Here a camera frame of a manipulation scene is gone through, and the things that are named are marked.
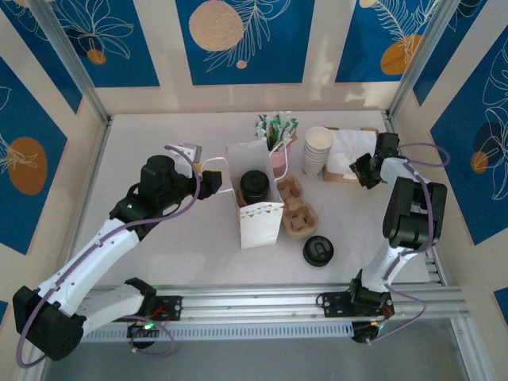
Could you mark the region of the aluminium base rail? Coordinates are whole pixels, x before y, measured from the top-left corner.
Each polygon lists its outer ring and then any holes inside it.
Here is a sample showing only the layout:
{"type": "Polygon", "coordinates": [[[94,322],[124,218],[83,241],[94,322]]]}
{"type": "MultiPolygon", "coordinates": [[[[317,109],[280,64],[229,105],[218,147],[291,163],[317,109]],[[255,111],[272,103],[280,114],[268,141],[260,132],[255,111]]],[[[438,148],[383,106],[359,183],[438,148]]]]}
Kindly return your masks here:
{"type": "MultiPolygon", "coordinates": [[[[466,318],[469,309],[458,286],[439,283],[396,283],[392,286],[394,316],[405,321],[422,311],[423,318],[466,318]]],[[[325,321],[325,311],[316,305],[318,295],[342,292],[344,283],[303,285],[246,285],[203,287],[158,287],[158,295],[183,298],[182,324],[257,324],[272,322],[325,321]]]]}

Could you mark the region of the brown cardboard cup carrier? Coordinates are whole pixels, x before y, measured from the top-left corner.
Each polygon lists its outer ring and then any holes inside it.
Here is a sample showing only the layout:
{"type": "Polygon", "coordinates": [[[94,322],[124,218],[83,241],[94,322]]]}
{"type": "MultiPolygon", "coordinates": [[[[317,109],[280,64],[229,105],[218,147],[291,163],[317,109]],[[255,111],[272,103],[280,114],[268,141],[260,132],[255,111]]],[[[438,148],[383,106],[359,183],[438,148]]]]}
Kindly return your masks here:
{"type": "Polygon", "coordinates": [[[318,229],[318,215],[303,199],[301,183],[293,175],[286,175],[277,182],[283,200],[282,226],[286,234],[294,239],[310,237],[318,229]]]}

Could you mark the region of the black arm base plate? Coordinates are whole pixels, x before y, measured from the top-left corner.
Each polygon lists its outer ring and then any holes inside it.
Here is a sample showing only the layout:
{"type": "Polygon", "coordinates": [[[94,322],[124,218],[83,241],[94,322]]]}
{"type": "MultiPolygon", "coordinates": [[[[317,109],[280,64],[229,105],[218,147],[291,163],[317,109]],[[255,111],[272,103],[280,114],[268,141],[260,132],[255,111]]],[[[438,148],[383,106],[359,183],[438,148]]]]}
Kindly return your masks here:
{"type": "Polygon", "coordinates": [[[391,318],[394,305],[390,293],[352,294],[349,291],[322,295],[326,318],[391,318]]]}
{"type": "Polygon", "coordinates": [[[182,301],[181,296],[156,296],[150,318],[154,321],[180,321],[182,301]]]}

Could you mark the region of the aluminium table side rail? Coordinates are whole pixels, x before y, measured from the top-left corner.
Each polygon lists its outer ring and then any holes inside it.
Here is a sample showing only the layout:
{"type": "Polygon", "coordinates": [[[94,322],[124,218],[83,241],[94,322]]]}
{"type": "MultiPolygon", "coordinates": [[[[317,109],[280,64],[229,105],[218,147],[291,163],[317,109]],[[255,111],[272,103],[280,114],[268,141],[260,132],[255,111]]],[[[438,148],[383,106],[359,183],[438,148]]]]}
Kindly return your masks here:
{"type": "MultiPolygon", "coordinates": [[[[400,132],[400,128],[396,126],[393,121],[393,117],[390,115],[388,110],[383,111],[383,120],[385,122],[386,130],[390,133],[397,133],[402,138],[402,145],[411,144],[412,142],[407,140],[402,136],[400,132]]],[[[427,140],[417,139],[412,144],[416,146],[423,146],[427,144],[431,149],[437,152],[439,156],[439,151],[441,148],[436,148],[434,143],[429,143],[427,140]]],[[[427,265],[427,270],[430,277],[431,283],[439,283],[442,284],[444,281],[443,275],[441,274],[440,262],[437,254],[437,248],[433,246],[425,253],[421,253],[420,257],[425,260],[425,264],[427,265]]]]}
{"type": "Polygon", "coordinates": [[[82,230],[83,221],[86,216],[87,207],[90,202],[91,192],[94,188],[94,183],[97,178],[98,169],[100,168],[102,157],[104,155],[106,143],[110,135],[110,126],[112,117],[109,117],[106,122],[101,126],[98,137],[94,140],[91,147],[90,158],[87,160],[85,177],[79,184],[79,198],[76,207],[71,214],[70,224],[63,239],[62,248],[56,260],[56,269],[62,268],[69,259],[72,258],[79,235],[82,230]]]}

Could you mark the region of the green white wrapped straw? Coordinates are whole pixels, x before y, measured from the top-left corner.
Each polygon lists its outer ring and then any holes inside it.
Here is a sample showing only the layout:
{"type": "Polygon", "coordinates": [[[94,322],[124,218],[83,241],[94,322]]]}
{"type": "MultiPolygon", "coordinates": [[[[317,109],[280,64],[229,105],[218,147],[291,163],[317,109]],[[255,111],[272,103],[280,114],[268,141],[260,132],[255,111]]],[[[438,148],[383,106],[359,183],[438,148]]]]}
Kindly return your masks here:
{"type": "Polygon", "coordinates": [[[269,151],[272,151],[273,148],[275,147],[275,144],[279,141],[279,122],[280,122],[279,114],[275,113],[271,118],[267,129],[268,133],[267,143],[269,151]]]}
{"type": "Polygon", "coordinates": [[[258,140],[263,138],[269,143],[271,139],[271,118],[266,114],[260,114],[259,120],[256,122],[256,133],[255,136],[258,140]]]}
{"type": "Polygon", "coordinates": [[[291,137],[296,133],[298,128],[298,120],[295,117],[285,117],[281,120],[281,127],[279,131],[279,147],[282,145],[286,138],[291,137]]]}
{"type": "Polygon", "coordinates": [[[280,111],[275,117],[275,120],[278,122],[277,143],[275,145],[275,150],[278,151],[284,146],[289,137],[289,132],[292,126],[291,112],[280,111]]]}

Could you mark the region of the white paper gift bag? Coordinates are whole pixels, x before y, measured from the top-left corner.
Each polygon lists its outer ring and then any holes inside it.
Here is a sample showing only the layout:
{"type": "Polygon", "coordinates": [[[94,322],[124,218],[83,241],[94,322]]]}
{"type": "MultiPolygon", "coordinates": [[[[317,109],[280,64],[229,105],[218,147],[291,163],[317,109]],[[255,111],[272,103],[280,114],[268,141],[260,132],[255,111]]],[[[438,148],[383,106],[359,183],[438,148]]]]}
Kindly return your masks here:
{"type": "Polygon", "coordinates": [[[218,192],[232,194],[242,249],[275,244],[278,239],[283,216],[283,201],[277,190],[278,178],[273,173],[270,153],[264,138],[247,143],[229,144],[226,146],[224,157],[208,159],[202,166],[206,168],[208,163],[216,160],[224,162],[222,170],[225,184],[218,192]],[[242,199],[240,181],[241,176],[251,170],[264,172],[270,186],[266,202],[246,206],[242,199]]]}

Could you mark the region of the aluminium frame post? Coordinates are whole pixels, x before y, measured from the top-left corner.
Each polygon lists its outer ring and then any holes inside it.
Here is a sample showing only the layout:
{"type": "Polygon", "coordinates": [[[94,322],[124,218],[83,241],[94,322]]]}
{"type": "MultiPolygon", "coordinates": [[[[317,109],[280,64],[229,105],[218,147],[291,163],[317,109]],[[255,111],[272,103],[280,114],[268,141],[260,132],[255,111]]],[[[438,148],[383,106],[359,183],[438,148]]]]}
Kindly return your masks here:
{"type": "Polygon", "coordinates": [[[73,82],[78,87],[81,94],[90,104],[91,109],[96,114],[98,120],[105,126],[110,123],[110,114],[106,110],[98,92],[78,57],[72,43],[67,37],[63,27],[53,13],[51,6],[45,0],[26,0],[29,9],[37,20],[44,35],[67,73],[71,76],[73,82]]]}
{"type": "Polygon", "coordinates": [[[412,91],[414,84],[427,64],[443,32],[447,28],[448,22],[452,18],[459,2],[460,0],[440,0],[437,3],[436,12],[429,21],[428,27],[387,109],[387,118],[390,122],[394,120],[404,100],[412,91]]]}

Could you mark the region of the black control board green light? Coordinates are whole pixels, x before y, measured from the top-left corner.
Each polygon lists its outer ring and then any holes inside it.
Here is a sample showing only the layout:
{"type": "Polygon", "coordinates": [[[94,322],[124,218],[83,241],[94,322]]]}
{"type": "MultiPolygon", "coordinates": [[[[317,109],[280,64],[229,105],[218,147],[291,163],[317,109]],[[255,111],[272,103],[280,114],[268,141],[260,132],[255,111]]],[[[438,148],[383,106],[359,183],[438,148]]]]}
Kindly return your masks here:
{"type": "Polygon", "coordinates": [[[386,325],[387,320],[381,321],[354,321],[352,323],[352,340],[357,344],[369,344],[382,337],[381,331],[386,325]]]}
{"type": "Polygon", "coordinates": [[[155,339],[160,337],[164,327],[158,321],[145,321],[138,317],[127,317],[127,334],[128,339],[155,339]]]}

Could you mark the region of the pink straw holder cup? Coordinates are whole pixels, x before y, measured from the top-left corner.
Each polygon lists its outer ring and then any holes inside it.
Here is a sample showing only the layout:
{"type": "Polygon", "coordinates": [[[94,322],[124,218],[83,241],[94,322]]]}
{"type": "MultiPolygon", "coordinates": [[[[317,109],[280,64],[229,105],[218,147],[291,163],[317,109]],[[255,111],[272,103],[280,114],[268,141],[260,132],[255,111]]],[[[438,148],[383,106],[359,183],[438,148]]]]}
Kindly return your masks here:
{"type": "Polygon", "coordinates": [[[280,146],[278,150],[273,150],[270,153],[271,165],[273,173],[276,178],[282,177],[287,169],[287,161],[289,159],[290,147],[280,146]]]}

